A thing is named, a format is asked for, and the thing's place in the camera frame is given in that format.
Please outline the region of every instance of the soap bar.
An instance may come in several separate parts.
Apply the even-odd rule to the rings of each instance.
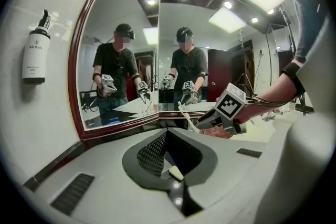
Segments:
[[[171,173],[174,177],[176,177],[180,181],[184,179],[180,170],[175,165],[169,169],[169,173]]]

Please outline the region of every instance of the white bottle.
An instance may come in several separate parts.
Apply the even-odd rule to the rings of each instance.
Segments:
[[[42,84],[46,80],[47,52],[50,43],[49,25],[50,16],[45,9],[38,27],[29,33],[25,46],[22,65],[24,84]]]

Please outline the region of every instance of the red door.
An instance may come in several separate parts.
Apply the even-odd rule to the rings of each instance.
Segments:
[[[208,102],[216,102],[232,80],[230,52],[208,50]]]

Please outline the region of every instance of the black t-shirt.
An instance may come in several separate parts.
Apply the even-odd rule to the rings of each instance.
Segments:
[[[99,45],[93,66],[101,66],[101,74],[110,75],[118,89],[112,97],[126,97],[126,77],[138,73],[134,53],[125,48],[117,52],[112,43]]]
[[[195,47],[188,54],[178,49],[173,53],[171,68],[177,69],[177,79],[174,90],[182,92],[183,84],[192,80],[194,83],[200,73],[208,74],[208,66],[205,53],[202,49]]]

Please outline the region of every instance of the man in black t-shirt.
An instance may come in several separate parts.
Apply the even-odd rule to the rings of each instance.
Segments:
[[[178,111],[178,102],[181,101],[183,96],[183,84],[187,81],[195,83],[195,90],[199,95],[198,102],[201,102],[201,86],[208,73],[208,67],[205,53],[202,49],[194,46],[194,36],[189,28],[180,28],[176,33],[176,39],[180,48],[173,53],[169,77],[165,77],[162,81],[161,88],[175,79],[177,71],[174,86],[174,110]]]
[[[97,84],[97,100],[102,124],[109,120],[109,112],[113,109],[128,103],[126,94],[126,77],[132,76],[135,86],[140,82],[137,63],[134,53],[126,48],[134,39],[132,28],[128,24],[119,25],[114,32],[114,42],[99,45],[93,62],[93,80]],[[114,80],[116,92],[105,97],[101,75],[110,75]]]

